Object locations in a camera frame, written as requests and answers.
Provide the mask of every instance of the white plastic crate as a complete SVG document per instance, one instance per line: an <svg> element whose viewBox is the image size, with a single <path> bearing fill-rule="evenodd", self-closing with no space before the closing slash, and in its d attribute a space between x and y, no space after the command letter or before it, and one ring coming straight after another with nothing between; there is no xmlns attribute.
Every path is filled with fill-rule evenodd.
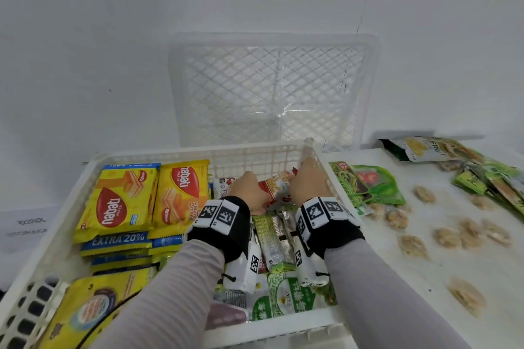
<svg viewBox="0 0 524 349"><path fill-rule="evenodd" d="M69 283L90 275L88 264L79 255L80 246L72 244L72 235L104 165L209 159L209 173L215 178L240 176L251 170L262 180L299 166L300 161L308 156L322 163L330 177L331 192L351 207L334 174L322 160L320 147L314 145L312 139L96 155L71 190L54 225L0 302L0 349L32 347L39 332L43 333ZM338 307L333 306L209 331L204 335L203 347L230 346L299 331L314 330L318 336L319 327L342 321Z"/></svg>
<svg viewBox="0 0 524 349"><path fill-rule="evenodd" d="M378 54L373 35L180 34L169 54L180 143L358 149Z"/></svg>

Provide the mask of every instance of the blue label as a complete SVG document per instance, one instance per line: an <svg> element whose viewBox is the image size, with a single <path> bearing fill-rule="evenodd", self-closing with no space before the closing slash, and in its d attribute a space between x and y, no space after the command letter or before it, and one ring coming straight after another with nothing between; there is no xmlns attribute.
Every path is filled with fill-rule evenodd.
<svg viewBox="0 0 524 349"><path fill-rule="evenodd" d="M161 237L160 239L153 239L153 248L156 247L166 247L174 246L177 244L182 244L184 242L183 235L174 235L168 237Z"/></svg>
<svg viewBox="0 0 524 349"><path fill-rule="evenodd" d="M91 266L110 264L111 262L119 262L125 260L134 260L136 258L148 258L150 255L143 254L114 254L107 257L96 257L91 261Z"/></svg>
<svg viewBox="0 0 524 349"><path fill-rule="evenodd" d="M104 166L102 170L121 170L121 169L132 169L132 168L160 168L162 163L137 163L137 164L108 164Z"/></svg>
<svg viewBox="0 0 524 349"><path fill-rule="evenodd" d="M80 251L137 243L151 243L151 239L147 239L147 232L121 233L111 236L97 236L90 242L82 244L82 248L80 249Z"/></svg>

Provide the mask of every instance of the yellow wafer package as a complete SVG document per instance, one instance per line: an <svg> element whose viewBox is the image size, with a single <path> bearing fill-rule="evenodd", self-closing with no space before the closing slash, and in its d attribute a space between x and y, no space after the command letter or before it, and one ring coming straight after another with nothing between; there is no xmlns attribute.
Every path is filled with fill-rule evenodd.
<svg viewBox="0 0 524 349"><path fill-rule="evenodd" d="M193 224L208 198L208 166L209 160L162 165L148 238L184 234Z"/></svg>
<svg viewBox="0 0 524 349"><path fill-rule="evenodd" d="M149 230L159 167L160 163L105 166L76 226L73 242Z"/></svg>
<svg viewBox="0 0 524 349"><path fill-rule="evenodd" d="M89 347L132 299L115 307L144 288L155 274L153 267L75 280L47 326L39 348L74 348L105 318L81 346Z"/></svg>

